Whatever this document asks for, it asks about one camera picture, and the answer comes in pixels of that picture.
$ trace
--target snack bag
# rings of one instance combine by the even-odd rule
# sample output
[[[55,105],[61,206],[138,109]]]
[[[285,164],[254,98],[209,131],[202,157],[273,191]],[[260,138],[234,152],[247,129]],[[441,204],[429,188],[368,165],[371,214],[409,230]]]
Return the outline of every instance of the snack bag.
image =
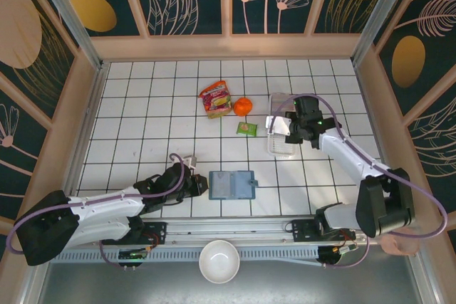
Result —
[[[225,81],[219,81],[207,87],[199,97],[202,98],[209,119],[222,117],[231,112],[231,95]]]

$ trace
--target gold circle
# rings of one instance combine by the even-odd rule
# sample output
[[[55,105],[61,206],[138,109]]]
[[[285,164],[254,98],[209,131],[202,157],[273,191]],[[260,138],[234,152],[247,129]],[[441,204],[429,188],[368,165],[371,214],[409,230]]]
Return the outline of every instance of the gold circle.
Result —
[[[402,38],[393,53],[393,80],[399,87],[410,87],[420,77],[425,65],[423,42],[414,36]]]
[[[0,61],[27,68],[41,49],[41,21],[32,0],[0,0]]]
[[[93,31],[106,32],[115,27],[117,17],[106,0],[70,0],[82,24]]]

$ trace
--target small green package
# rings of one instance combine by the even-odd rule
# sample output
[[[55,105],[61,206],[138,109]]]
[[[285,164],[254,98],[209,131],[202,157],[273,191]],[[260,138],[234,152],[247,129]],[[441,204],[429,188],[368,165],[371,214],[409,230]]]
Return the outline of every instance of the small green package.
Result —
[[[240,122],[237,125],[237,134],[257,136],[257,125],[248,122]]]

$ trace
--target metal track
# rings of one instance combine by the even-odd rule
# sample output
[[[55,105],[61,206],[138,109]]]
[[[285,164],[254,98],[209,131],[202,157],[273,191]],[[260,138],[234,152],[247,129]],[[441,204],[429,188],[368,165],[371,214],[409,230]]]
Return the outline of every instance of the metal track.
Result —
[[[198,261],[202,248],[157,247],[144,259],[122,260],[122,263],[169,263]],[[316,259],[318,246],[258,246],[237,247],[241,261],[265,261],[277,258]],[[111,261],[118,260],[119,249],[106,249]],[[51,263],[104,263],[98,249],[75,249],[62,252]]]

